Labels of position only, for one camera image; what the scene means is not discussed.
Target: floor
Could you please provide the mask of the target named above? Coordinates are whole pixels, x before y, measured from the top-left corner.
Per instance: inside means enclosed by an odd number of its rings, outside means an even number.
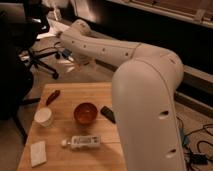
[[[35,44],[34,49],[40,50],[45,47],[51,47],[57,41],[58,39],[54,37],[44,38]],[[76,67],[72,62],[64,60],[63,58],[57,60],[54,56],[45,58],[44,61],[54,66],[60,76],[57,80],[54,80],[49,73],[44,72],[41,68],[39,68],[39,70],[32,68],[34,86],[27,98],[39,97],[44,85],[47,83],[110,82],[113,76],[111,70],[94,64],[94,62],[85,66]],[[19,117],[27,131],[29,131],[33,121],[36,106],[37,104],[33,104],[21,107],[19,110]],[[213,123],[212,119],[179,103],[176,103],[176,110],[178,116],[183,120],[186,133],[201,128],[203,124]],[[213,137],[204,132],[192,134],[189,138],[190,146],[195,152],[195,144],[197,141],[208,140],[209,142],[213,142]],[[0,170],[15,171],[23,151],[23,145],[19,132],[12,120],[0,121],[0,142]],[[202,146],[202,150],[209,155],[213,154],[213,148],[206,144]],[[197,167],[202,171],[213,170],[211,163],[209,163],[208,166]]]

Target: black cable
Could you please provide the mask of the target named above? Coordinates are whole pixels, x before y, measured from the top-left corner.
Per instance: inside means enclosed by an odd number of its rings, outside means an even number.
[[[188,136],[190,136],[191,134],[194,134],[194,133],[196,133],[196,132],[203,131],[203,130],[204,130],[207,134],[213,136],[213,134],[208,130],[209,128],[213,128],[213,124],[205,124],[205,125],[203,125],[202,128],[196,129],[196,130],[194,130],[194,131],[189,132],[188,134],[186,134],[186,135],[184,136],[183,141],[182,141],[182,144],[184,144],[184,142],[185,142],[185,140],[186,140],[186,138],[187,138]]]
[[[180,119],[178,116],[177,116],[177,119],[178,119],[178,121],[179,121],[179,123],[180,123],[180,129],[184,130],[184,123],[183,123],[183,120]]]
[[[206,124],[203,126],[204,130],[206,131],[207,134],[213,136],[213,133],[211,133],[208,128],[213,128],[213,124]]]
[[[59,48],[62,48],[62,47],[56,47],[56,45],[58,45],[58,44],[60,44],[60,42],[54,43],[53,47],[47,47],[47,48],[44,48],[44,49],[41,49],[41,50],[37,50],[35,52],[40,53],[40,52],[43,52],[43,51],[49,50],[49,49],[55,49],[55,50],[59,51]]]
[[[197,151],[198,151],[199,153],[203,153],[203,152],[201,151],[201,149],[200,149],[200,145],[201,145],[202,143],[208,144],[208,145],[210,145],[210,146],[213,147],[213,144],[210,143],[210,142],[208,142],[208,141],[205,141],[205,140],[198,141],[198,143],[197,143]],[[212,156],[207,156],[207,160],[208,160],[209,162],[213,163]]]

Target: wooden tabletop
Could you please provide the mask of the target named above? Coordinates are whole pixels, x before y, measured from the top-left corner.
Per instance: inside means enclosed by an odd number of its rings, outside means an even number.
[[[117,127],[100,114],[103,106],[111,108],[111,84],[47,84],[37,109],[45,106],[46,99],[55,90],[61,94],[49,105],[54,121],[47,128],[32,123],[18,171],[125,171]],[[95,122],[86,127],[78,125],[73,117],[75,107],[83,102],[93,103],[99,111]],[[73,135],[88,134],[101,136],[100,148],[74,151],[60,145],[63,139]],[[32,168],[30,145],[41,140],[46,142],[47,162]]]

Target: chair wheel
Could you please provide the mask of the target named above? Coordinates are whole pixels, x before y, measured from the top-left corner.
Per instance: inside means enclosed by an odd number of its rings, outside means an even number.
[[[55,72],[55,73],[53,73],[52,77],[53,77],[54,79],[57,79],[57,78],[59,77],[59,74],[58,74],[57,72]]]
[[[59,53],[56,53],[56,54],[55,54],[55,58],[56,58],[56,59],[60,59],[60,57],[61,57],[61,55],[60,55]]]

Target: chair base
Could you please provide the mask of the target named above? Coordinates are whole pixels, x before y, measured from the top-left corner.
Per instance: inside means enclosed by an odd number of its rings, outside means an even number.
[[[46,68],[47,70],[52,71],[52,77],[54,79],[57,79],[59,77],[59,74],[57,73],[56,69],[54,69],[53,67],[47,65],[46,63],[42,62],[40,59],[45,58],[47,56],[53,55],[55,54],[56,58],[59,58],[58,55],[58,51],[52,51],[52,52],[47,52],[44,54],[39,54],[39,55],[34,55],[34,53],[30,50],[28,50],[28,54],[30,57],[30,62],[29,65],[27,66],[27,68],[31,68],[33,65],[35,66],[35,68],[38,69],[38,66],[42,66],[43,68]]]

